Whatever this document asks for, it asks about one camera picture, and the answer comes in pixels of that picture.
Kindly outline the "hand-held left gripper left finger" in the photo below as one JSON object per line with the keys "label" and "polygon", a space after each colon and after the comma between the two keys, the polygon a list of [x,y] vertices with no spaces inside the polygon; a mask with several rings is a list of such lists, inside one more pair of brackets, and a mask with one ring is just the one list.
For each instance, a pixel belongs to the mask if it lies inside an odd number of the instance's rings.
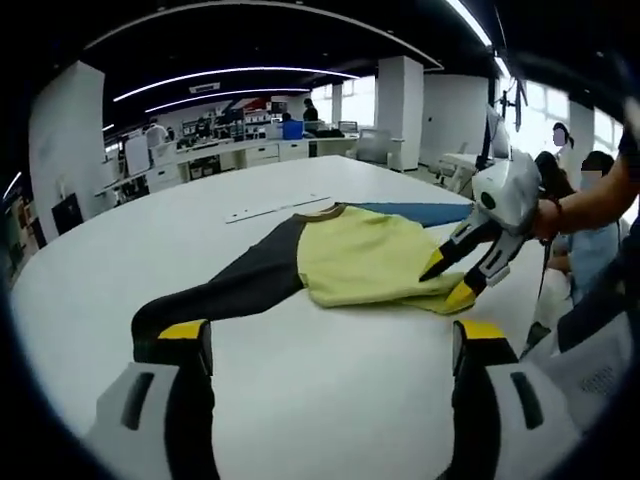
{"label": "hand-held left gripper left finger", "polygon": [[173,325],[98,398],[86,442],[117,479],[218,479],[211,328]]}

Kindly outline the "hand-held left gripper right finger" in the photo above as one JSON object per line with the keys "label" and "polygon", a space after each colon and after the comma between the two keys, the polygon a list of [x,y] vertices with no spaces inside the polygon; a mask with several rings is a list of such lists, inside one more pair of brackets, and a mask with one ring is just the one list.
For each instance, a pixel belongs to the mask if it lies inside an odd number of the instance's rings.
{"label": "hand-held left gripper right finger", "polygon": [[581,440],[565,396],[490,323],[453,323],[453,479],[545,479]]}

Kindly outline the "person's right hand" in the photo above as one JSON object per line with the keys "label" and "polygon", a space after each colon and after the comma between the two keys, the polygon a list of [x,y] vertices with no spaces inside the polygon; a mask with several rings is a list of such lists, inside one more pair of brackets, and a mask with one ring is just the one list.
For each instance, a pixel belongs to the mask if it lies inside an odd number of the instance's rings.
{"label": "person's right hand", "polygon": [[552,240],[559,233],[562,205],[557,199],[540,199],[534,215],[532,233],[541,241]]}

